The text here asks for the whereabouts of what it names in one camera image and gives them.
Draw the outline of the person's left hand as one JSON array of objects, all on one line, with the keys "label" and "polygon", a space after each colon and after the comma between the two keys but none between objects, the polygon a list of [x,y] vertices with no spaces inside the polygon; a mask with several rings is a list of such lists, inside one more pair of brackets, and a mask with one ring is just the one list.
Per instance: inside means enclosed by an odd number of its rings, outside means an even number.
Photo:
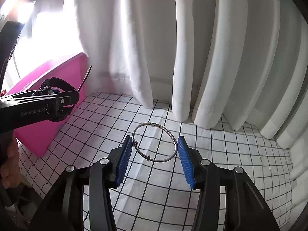
[{"label": "person's left hand", "polygon": [[1,166],[2,184],[5,189],[15,188],[21,182],[18,143],[14,135],[8,145],[7,156],[7,161]]}]

